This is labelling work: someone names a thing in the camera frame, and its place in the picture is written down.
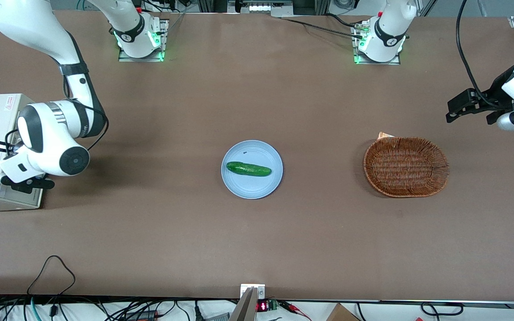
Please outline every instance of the green cable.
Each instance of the green cable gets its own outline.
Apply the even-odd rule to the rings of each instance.
[[[39,313],[37,313],[37,309],[35,309],[35,300],[33,297],[31,298],[31,309],[33,310],[35,319],[37,319],[37,321],[43,321],[43,320],[41,320],[41,317],[39,317]]]

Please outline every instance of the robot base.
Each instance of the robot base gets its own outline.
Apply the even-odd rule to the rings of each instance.
[[[169,20],[159,20],[160,21],[160,27],[158,30],[155,30],[156,32],[159,31],[162,34],[156,35],[153,34],[151,37],[152,41],[156,44],[160,44],[158,48],[156,48],[154,51],[152,51],[151,54],[147,55],[146,57],[142,58],[133,58],[128,56],[122,48],[120,48],[120,52],[118,53],[118,61],[122,62],[162,62],[164,61],[164,56],[166,54],[166,41],[168,39],[168,26],[169,26]]]
[[[367,25],[369,24],[369,22],[363,21],[362,24]],[[351,27],[350,32],[354,35],[361,35],[365,37],[365,30],[357,30],[356,28]],[[357,39],[352,37],[352,52],[354,53],[354,63],[356,63],[357,65],[400,65],[400,51],[402,51],[401,47],[396,56],[394,57],[394,59],[392,59],[391,61],[376,62],[368,58],[367,55],[362,51],[359,51],[358,47],[361,45],[361,42],[363,42],[363,39]]]

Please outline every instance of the green led light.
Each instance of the green led light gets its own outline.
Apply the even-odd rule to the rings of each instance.
[[[160,45],[160,36],[159,35],[148,32],[148,37],[150,38],[150,41],[152,42],[152,45],[154,47],[158,47]]]

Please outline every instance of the black strap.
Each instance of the black strap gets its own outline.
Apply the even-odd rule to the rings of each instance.
[[[61,75],[71,76],[78,74],[88,74],[88,67],[84,61],[80,63],[71,63],[69,65],[59,65]]]
[[[116,35],[118,36],[118,38],[122,39],[123,42],[134,42],[134,39],[136,38],[137,35],[139,35],[143,30],[144,30],[144,17],[139,15],[140,16],[140,21],[138,22],[138,24],[128,30],[128,31],[120,31],[120,30],[116,30],[114,29],[114,27],[112,28],[112,30],[114,31],[114,33],[116,33]]]
[[[402,40],[402,38],[404,38],[404,35],[406,34],[406,32],[404,32],[401,35],[393,36],[393,35],[389,35],[389,34],[385,33],[380,28],[380,20],[379,19],[376,20],[376,24],[374,24],[374,31],[375,31],[376,35],[378,36],[378,38],[382,39],[382,42],[384,43],[384,45],[386,47],[394,47],[394,45],[396,45],[396,43],[398,43],[400,40]]]

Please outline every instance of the white floor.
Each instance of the white floor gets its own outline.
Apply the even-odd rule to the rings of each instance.
[[[325,321],[330,315],[336,303],[323,302],[292,302],[304,313],[306,313],[312,321]],[[112,313],[126,307],[124,303],[105,304],[107,311]],[[159,313],[165,313],[173,302],[167,301],[162,303],[158,310]],[[357,315],[360,319],[358,310],[354,303],[343,304],[351,313]],[[179,306],[187,311],[190,321],[195,321],[194,302],[179,301]],[[27,308],[27,321],[36,321],[31,308]],[[37,313],[39,313],[42,321],[49,321],[50,305],[36,305]],[[216,317],[223,313],[232,313],[235,305],[229,301],[211,300],[200,301],[199,308],[204,318]],[[422,313],[419,305],[384,305],[364,303],[361,305],[363,315],[366,321],[416,321],[418,317],[423,321],[437,321],[435,317],[429,317]],[[457,311],[457,307],[437,307],[440,313],[452,313]],[[68,321],[105,321],[106,315],[102,313],[95,305],[90,303],[74,303],[63,305],[63,310]],[[4,317],[4,311],[0,312],[0,320]],[[271,321],[281,317],[280,321],[307,321],[304,317],[289,313],[283,309],[269,311],[265,313],[257,313],[257,321]],[[64,317],[59,313],[55,316],[55,321],[64,321]],[[25,321],[23,319],[23,306],[15,307],[9,313],[8,321]],[[172,309],[170,313],[165,315],[159,321],[188,321],[186,314],[178,308]],[[440,317],[440,321],[514,321],[514,309],[488,309],[488,308],[470,308],[466,307],[461,315],[456,317]]]

